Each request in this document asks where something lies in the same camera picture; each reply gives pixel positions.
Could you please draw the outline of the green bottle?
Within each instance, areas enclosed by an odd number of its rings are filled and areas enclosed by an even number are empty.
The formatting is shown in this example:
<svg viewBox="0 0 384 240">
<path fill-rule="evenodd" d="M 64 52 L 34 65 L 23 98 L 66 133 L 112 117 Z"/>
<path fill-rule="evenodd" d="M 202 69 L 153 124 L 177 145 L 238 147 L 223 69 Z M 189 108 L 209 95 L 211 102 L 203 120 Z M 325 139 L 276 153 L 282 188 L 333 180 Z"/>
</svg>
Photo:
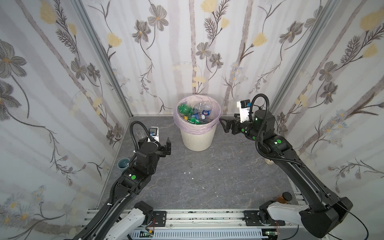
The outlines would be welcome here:
<svg viewBox="0 0 384 240">
<path fill-rule="evenodd" d="M 181 103 L 180 105 L 178 105 L 177 110 L 178 114 L 181 117 L 191 116 L 194 113 L 194 109 L 190 105 L 185 103 Z"/>
<path fill-rule="evenodd" d="M 194 124 L 194 125 L 204 125 L 205 122 L 203 120 L 199 120 L 199 119 L 196 119 L 195 117 L 187 117 L 187 116 L 184 116 L 183 119 L 190 123 L 190 124 Z"/>
</svg>

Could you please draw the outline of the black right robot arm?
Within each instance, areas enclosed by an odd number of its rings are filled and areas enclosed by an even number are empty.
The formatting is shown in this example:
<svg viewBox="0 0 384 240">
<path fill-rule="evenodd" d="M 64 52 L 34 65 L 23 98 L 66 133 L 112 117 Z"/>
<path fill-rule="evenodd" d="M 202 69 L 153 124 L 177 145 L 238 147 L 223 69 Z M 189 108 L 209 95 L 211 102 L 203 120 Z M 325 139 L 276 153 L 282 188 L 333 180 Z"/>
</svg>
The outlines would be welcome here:
<svg viewBox="0 0 384 240">
<path fill-rule="evenodd" d="M 299 188 L 306 205 L 290 205 L 277 200 L 259 207 L 254 224 L 270 226 L 284 221 L 304 227 L 316 238 L 323 238 L 351 213 L 353 203 L 340 198 L 316 177 L 300 159 L 293 146 L 275 133 L 275 117 L 270 112 L 270 101 L 264 94 L 252 100 L 240 101 L 239 113 L 233 119 L 220 118 L 226 133 L 243 134 L 255 143 L 258 154 L 280 167 Z"/>
</svg>

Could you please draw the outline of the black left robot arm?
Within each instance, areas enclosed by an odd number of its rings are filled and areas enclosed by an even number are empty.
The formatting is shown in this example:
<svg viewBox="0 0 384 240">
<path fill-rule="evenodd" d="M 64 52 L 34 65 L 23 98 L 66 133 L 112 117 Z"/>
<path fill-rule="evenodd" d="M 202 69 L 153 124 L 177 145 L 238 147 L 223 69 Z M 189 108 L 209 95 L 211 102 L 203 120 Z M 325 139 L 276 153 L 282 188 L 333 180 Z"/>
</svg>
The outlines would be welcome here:
<svg viewBox="0 0 384 240">
<path fill-rule="evenodd" d="M 171 154 L 171 141 L 162 146 L 140 121 L 130 124 L 135 152 L 128 167 L 111 187 L 109 198 L 74 240 L 102 240 L 126 206 L 140 194 L 155 174 L 160 158 Z"/>
</svg>

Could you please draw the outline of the Pepsi bottle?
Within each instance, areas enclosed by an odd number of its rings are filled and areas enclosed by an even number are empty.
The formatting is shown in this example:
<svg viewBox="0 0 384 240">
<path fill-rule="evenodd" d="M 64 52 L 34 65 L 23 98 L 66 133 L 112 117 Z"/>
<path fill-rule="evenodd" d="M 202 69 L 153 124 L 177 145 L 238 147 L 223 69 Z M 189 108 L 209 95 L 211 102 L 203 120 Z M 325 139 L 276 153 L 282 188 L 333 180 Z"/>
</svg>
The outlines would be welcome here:
<svg viewBox="0 0 384 240">
<path fill-rule="evenodd" d="M 204 103 L 200 102 L 194 106 L 194 114 L 201 114 L 204 110 Z"/>
<path fill-rule="evenodd" d="M 210 116 L 211 111 L 212 111 L 212 103 L 209 101 L 203 102 L 202 115 L 204 115 L 206 119 Z"/>
</svg>

